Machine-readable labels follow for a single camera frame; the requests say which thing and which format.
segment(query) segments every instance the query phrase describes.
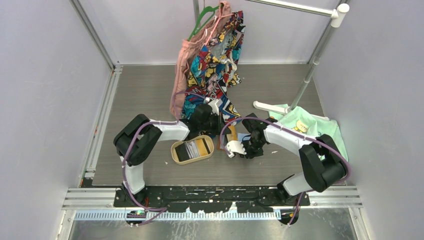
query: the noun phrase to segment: metal pole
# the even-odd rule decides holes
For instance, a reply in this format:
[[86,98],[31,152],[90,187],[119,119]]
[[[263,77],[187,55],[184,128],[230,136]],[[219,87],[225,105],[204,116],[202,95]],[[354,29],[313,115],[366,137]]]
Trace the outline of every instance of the metal pole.
[[193,0],[194,7],[194,22],[197,23],[199,19],[200,9],[199,9],[199,0]]
[[306,5],[301,5],[301,4],[291,3],[286,1],[279,1],[279,0],[247,0],[247,1],[281,7],[285,9],[292,9],[292,10],[301,11],[301,12],[310,13],[310,14],[317,14],[317,15],[326,16],[326,17],[334,17],[336,13],[334,9],[324,9],[324,8],[306,6]]
[[337,7],[337,10],[336,10],[337,18],[334,18],[333,20],[331,20],[330,27],[327,30],[327,33],[323,35],[323,38],[321,40],[322,43],[320,44],[320,46],[317,47],[315,56],[312,58],[312,63],[310,65],[309,71],[307,72],[305,78],[303,79],[302,85],[300,86],[299,91],[297,92],[293,103],[291,103],[290,108],[288,109],[289,111],[292,111],[298,105],[299,100],[301,99],[302,95],[305,92],[306,87],[308,86],[309,82],[312,79],[312,76],[314,75],[315,67],[318,64],[320,64],[321,55],[326,49],[327,44],[329,43],[329,40],[334,33],[334,30],[340,27],[343,19],[345,18],[348,12],[349,12],[349,5],[347,3],[342,3]]
[[97,34],[96,29],[94,28],[92,22],[89,19],[89,16],[87,15],[86,11],[81,5],[80,0],[69,0],[69,2],[72,4],[73,8],[75,9],[82,23],[85,25],[85,28],[87,29],[88,34],[90,34],[91,38],[94,41],[94,44],[97,46],[98,50],[100,51],[107,65],[109,65],[109,68],[112,70],[115,69],[115,64],[113,63],[111,56],[106,50],[105,45],[103,45],[102,40]]
[[[350,2],[350,1],[351,1],[351,0],[339,0],[339,1],[338,1],[337,6],[339,6],[340,4],[349,4],[349,2]],[[317,52],[318,52],[318,51],[320,50],[320,48],[322,47],[323,39],[325,39],[325,37],[327,36],[327,34],[328,34],[328,32],[329,32],[329,29],[331,29],[331,28],[332,28],[332,27],[331,27],[331,25],[330,25],[330,23],[331,23],[331,20],[330,20],[330,21],[328,21],[327,26],[325,26],[325,30],[324,30],[324,32],[322,33],[321,37],[319,38],[319,41],[318,41],[318,43],[316,44],[315,49],[313,50],[313,53],[312,53],[312,55],[311,55],[311,56],[310,56],[310,58],[309,58],[309,61],[308,61],[308,64],[309,64],[309,65],[312,65],[312,59],[314,59],[315,55],[317,55]]]
[[333,35],[335,29],[336,29],[335,27],[330,26],[330,28],[328,29],[328,33],[322,39],[322,45],[318,49],[318,51],[316,52],[315,57],[313,57],[309,71],[307,72],[305,78],[303,79],[302,85],[300,86],[299,91],[296,94],[296,97],[294,98],[293,102],[291,103],[289,111],[292,111],[293,109],[295,109],[295,107],[298,106],[299,100],[301,99],[302,95],[305,92],[306,87],[308,86],[309,82],[312,79],[312,76],[314,75],[315,67],[318,64],[320,64],[321,55],[323,54],[324,50],[326,49],[326,46],[327,46],[331,36]]

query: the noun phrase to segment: white plastic bracket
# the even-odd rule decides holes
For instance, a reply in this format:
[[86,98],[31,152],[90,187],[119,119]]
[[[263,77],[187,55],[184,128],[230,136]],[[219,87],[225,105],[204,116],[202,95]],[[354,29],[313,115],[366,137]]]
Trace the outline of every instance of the white plastic bracket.
[[253,102],[253,107],[255,109],[270,111],[270,112],[274,112],[281,115],[286,115],[290,111],[290,107],[279,107],[279,106],[274,106],[274,105],[270,105],[270,104],[266,104],[266,103],[262,103],[258,101]]
[[212,98],[207,96],[207,97],[204,98],[203,103],[208,104],[211,101],[212,101]]
[[220,105],[223,103],[221,99],[214,99],[208,102],[208,105],[212,107],[212,113],[220,114]]
[[331,26],[333,28],[340,27],[346,14],[349,12],[349,9],[350,7],[347,3],[342,3],[337,7],[335,14],[331,16]]
[[228,154],[230,158],[235,156],[234,153],[246,155],[246,149],[243,147],[243,144],[241,141],[236,141],[236,140],[229,141],[226,144],[226,149],[230,151],[230,154]]
[[[189,135],[190,130],[182,121],[157,121],[150,119],[151,122],[159,122],[159,124],[153,124],[155,127],[162,131],[158,142],[167,140],[183,141]],[[174,125],[165,125],[162,123],[175,123]]]
[[[121,162],[124,161],[123,156],[119,156],[119,158]],[[143,178],[143,162],[136,166],[128,166],[128,163],[126,163],[125,175],[132,194],[137,194],[145,188],[146,183]]]

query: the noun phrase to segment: gray floor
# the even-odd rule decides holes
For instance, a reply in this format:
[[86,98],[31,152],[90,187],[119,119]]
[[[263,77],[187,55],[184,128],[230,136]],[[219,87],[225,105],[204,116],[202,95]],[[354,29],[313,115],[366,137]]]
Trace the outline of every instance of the gray floor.
[[[155,120],[174,120],[169,113],[174,70],[172,65],[123,68],[93,185],[121,184],[121,162],[113,139],[137,114],[145,114]],[[228,89],[228,98],[242,116],[255,113],[260,118],[267,118],[268,113],[255,109],[252,102],[290,104],[307,70],[306,64],[239,65],[237,71],[242,83]],[[323,115],[313,82],[309,84],[299,106],[311,114]],[[247,133],[241,124],[236,129]],[[302,169],[293,153],[276,145],[266,145],[264,156],[254,159],[228,158],[223,151],[215,148],[209,159],[177,165],[170,153],[173,143],[158,142],[144,162],[147,185],[276,185]]]

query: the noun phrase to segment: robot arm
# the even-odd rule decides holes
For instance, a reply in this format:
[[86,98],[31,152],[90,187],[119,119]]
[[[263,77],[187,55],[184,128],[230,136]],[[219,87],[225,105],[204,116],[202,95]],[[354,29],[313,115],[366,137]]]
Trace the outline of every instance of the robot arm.
[[180,121],[156,121],[139,114],[115,137],[113,144],[122,162],[137,130],[145,123],[154,123],[141,130],[126,160],[125,176],[133,195],[139,193],[146,185],[143,178],[143,163],[157,142],[190,140],[197,137],[200,132],[212,135],[220,133],[225,125],[219,116],[218,106],[221,100],[207,101],[208,103],[196,107],[190,119]]
[[[220,133],[220,130],[224,127],[224,122],[218,115],[218,108],[214,107],[216,105],[215,100],[199,105],[191,115],[190,120],[157,122],[157,124],[146,126],[140,132],[142,137],[136,140],[125,166],[125,175],[133,194],[137,194],[145,187],[143,162],[157,142],[189,140],[196,137],[200,132],[213,135]],[[328,149],[321,148],[316,142],[306,140],[307,137],[308,139],[315,139],[338,151],[330,136],[324,134],[315,138],[295,131],[293,131],[295,134],[290,134],[282,131],[282,126],[275,120],[270,118],[267,120],[273,122],[274,125],[268,125],[254,119],[243,120],[244,127],[251,134],[250,139],[242,142],[230,141],[226,146],[230,151],[229,155],[239,153],[248,159],[262,156],[264,152],[262,147],[265,144],[277,144],[299,156],[303,172],[294,174],[277,184],[282,201],[309,190],[321,193],[346,175],[347,167],[339,157],[329,152]],[[113,143],[121,161],[123,161],[123,156],[127,152],[137,129],[147,122],[154,122],[154,120],[139,114],[116,136]],[[226,130],[224,134],[229,134],[229,129]]]
[[347,166],[339,157],[316,142],[307,140],[315,139],[338,152],[330,136],[323,134],[314,137],[287,128],[286,131],[282,131],[283,126],[280,123],[271,118],[267,120],[274,125],[244,119],[242,123],[251,133],[250,139],[242,142],[230,141],[226,146],[230,152],[237,152],[248,159],[262,156],[264,152],[262,147],[265,143],[277,144],[299,156],[303,172],[294,174],[277,185],[282,200],[310,190],[321,193],[347,174]]

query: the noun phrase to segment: black mounting plate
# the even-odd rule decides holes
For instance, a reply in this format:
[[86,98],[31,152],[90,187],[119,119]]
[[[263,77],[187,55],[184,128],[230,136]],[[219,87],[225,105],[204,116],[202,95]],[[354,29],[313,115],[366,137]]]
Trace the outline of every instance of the black mounting plate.
[[[275,186],[146,186],[136,194],[143,196],[143,204],[149,208],[167,207],[171,213],[185,213],[190,207],[192,213],[227,212],[233,202],[238,213],[273,212],[272,207],[294,206],[296,197],[283,202]],[[301,206],[309,206],[309,196],[305,194]],[[113,203],[117,208],[136,207],[125,190],[116,191]]]

